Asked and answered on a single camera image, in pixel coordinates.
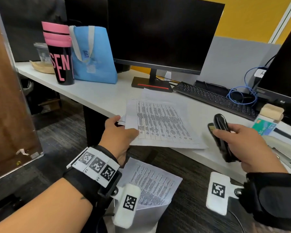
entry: stapler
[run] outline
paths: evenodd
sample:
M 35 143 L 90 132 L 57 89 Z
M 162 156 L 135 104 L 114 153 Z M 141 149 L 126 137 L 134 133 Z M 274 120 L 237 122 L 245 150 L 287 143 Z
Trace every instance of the stapler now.
M 228 147 L 228 143 L 223 141 L 222 139 L 219 139 L 216 137 L 212 131 L 214 129 L 221 129 L 230 132 L 230 129 L 228 128 L 227 122 L 225 120 L 225 117 L 222 114 L 216 114 L 213 118 L 213 123 L 208 124 L 208 129 L 213 136 L 217 146 L 219 147 L 220 153 L 223 156 L 223 159 L 225 162 L 230 163 L 230 162 L 235 162 L 235 161 L 240 161 L 230 150 Z

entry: computer monitor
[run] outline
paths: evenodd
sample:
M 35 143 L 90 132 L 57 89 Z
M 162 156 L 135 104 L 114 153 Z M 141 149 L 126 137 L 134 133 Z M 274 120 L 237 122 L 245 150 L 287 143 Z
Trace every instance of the computer monitor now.
M 151 68 L 133 87 L 171 90 L 156 70 L 200 74 L 224 4 L 204 0 L 108 0 L 114 61 Z
M 257 91 L 291 103 L 291 32 L 261 79 Z

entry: white desk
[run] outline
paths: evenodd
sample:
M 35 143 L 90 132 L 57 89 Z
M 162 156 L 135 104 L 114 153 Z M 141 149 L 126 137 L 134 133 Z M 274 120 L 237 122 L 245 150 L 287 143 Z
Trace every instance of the white desk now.
M 16 63 L 16 68 L 20 74 L 39 82 L 42 85 L 47 86 L 107 117 L 124 115 L 126 113 L 127 99 L 140 97 L 142 89 L 131 87 L 133 77 L 149 77 L 148 74 L 130 70 L 128 72 L 118 74 L 119 79 L 116 84 L 76 80 L 74 85 L 62 86 L 57 83 L 54 74 L 44 74 L 35 71 L 29 62 Z M 231 123 L 251 126 L 252 121 L 183 96 L 182 94 L 178 94 L 178 96 L 181 97 L 181 99 L 183 99 L 188 106 L 190 124 L 195 129 L 196 133 L 203 138 L 209 148 L 206 150 L 174 150 L 216 170 L 217 172 L 225 174 L 234 180 L 243 183 L 246 180 L 245 172 L 241 169 L 240 163 L 226 163 L 223 160 L 219 149 L 207 128 L 207 125 L 213 121 L 213 116 L 217 113 L 223 114 L 226 120 Z M 291 134 L 291 127 L 289 125 L 279 124 L 278 128 Z M 272 135 L 291 144 L 290 140 L 277 133 L 272 133 Z

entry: red stripe on monitor base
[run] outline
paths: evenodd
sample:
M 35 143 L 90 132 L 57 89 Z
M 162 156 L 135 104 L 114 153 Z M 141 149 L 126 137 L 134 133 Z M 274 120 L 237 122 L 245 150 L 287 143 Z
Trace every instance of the red stripe on monitor base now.
M 158 86 L 151 86 L 151 85 L 146 85 L 146 84 L 137 84 L 137 85 L 138 86 L 145 86 L 145 87 L 152 87 L 152 88 L 161 88 L 161 89 L 169 90 L 169 88 L 158 87 Z

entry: black keyboard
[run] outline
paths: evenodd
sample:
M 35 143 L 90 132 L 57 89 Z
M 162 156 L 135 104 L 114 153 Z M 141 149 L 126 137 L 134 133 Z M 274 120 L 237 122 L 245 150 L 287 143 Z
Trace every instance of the black keyboard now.
M 254 110 L 251 106 L 236 104 L 224 96 L 201 89 L 199 87 L 194 87 L 185 82 L 179 83 L 173 88 L 173 90 L 252 121 L 255 120 L 259 114 L 259 112 Z

